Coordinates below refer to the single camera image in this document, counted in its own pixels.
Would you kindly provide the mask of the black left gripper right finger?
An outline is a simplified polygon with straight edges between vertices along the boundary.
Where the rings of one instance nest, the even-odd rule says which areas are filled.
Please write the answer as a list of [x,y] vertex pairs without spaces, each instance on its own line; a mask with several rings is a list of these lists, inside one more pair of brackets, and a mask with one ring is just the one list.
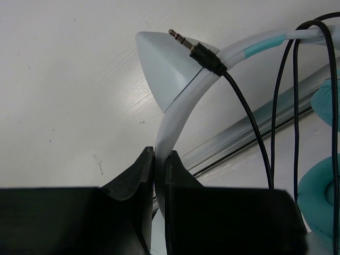
[[302,216],[283,190],[205,187],[176,151],[166,161],[168,254],[307,254]]

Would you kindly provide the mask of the teal cat-ear headphones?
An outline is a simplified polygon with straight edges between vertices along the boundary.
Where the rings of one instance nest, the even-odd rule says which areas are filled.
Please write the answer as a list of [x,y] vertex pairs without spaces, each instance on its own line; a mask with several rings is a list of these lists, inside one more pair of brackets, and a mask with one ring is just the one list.
[[[268,164],[271,167],[275,165],[279,88],[290,47],[295,41],[322,44],[325,39],[318,29],[303,25],[292,32],[267,31],[239,41],[223,50],[212,49],[225,66],[231,69],[237,63],[257,53],[287,42],[270,108],[271,156]],[[161,176],[165,174],[165,161],[179,139],[191,112],[205,92],[217,81],[217,77],[192,60],[184,50],[185,47],[194,44],[191,38],[184,38],[174,31],[139,32],[136,43],[147,83],[164,114],[155,146],[155,173]]]

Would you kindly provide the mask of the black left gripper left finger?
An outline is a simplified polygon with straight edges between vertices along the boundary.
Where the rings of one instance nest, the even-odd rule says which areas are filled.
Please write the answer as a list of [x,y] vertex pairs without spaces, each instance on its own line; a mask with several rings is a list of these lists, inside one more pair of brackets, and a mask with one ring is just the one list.
[[102,187],[1,189],[1,254],[149,254],[154,150]]

